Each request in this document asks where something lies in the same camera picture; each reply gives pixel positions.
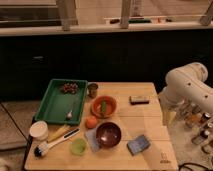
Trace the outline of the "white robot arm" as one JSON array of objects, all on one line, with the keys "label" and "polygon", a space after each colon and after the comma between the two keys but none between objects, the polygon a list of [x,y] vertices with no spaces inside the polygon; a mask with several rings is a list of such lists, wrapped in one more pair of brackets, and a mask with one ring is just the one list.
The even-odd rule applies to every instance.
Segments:
[{"label": "white robot arm", "polygon": [[213,88],[205,84],[207,78],[208,70],[199,62],[172,69],[166,74],[166,86],[158,94],[164,125],[171,123],[172,112],[184,116],[195,107],[213,115]]}]

